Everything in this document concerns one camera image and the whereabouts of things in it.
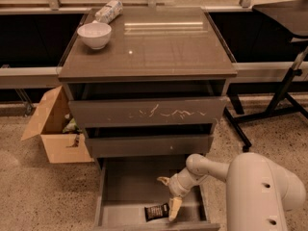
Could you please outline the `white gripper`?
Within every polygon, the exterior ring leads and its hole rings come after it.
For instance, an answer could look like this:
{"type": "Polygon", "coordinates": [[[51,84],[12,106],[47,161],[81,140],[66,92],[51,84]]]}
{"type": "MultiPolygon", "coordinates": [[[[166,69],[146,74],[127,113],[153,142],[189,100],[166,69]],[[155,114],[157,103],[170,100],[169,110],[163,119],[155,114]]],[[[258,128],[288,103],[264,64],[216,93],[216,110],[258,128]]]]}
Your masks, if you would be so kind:
{"type": "Polygon", "coordinates": [[[168,219],[174,221],[182,205],[182,198],[185,197],[193,187],[200,185],[206,179],[206,175],[196,175],[186,167],[175,173],[170,178],[160,176],[157,180],[169,187],[173,198],[169,200],[168,219]]]}

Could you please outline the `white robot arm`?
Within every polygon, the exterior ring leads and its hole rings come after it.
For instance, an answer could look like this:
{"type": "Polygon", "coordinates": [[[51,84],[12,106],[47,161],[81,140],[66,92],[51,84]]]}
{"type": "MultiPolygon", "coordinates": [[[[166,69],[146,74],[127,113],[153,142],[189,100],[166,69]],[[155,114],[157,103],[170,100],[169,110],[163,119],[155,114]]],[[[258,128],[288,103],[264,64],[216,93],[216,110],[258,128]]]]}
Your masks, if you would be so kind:
{"type": "Polygon", "coordinates": [[[169,220],[177,218],[184,197],[208,176],[225,183],[227,231],[288,231],[285,213],[306,199],[294,173],[260,154],[246,152],[229,164],[192,154],[180,172],[158,178],[171,194],[169,220]]]}

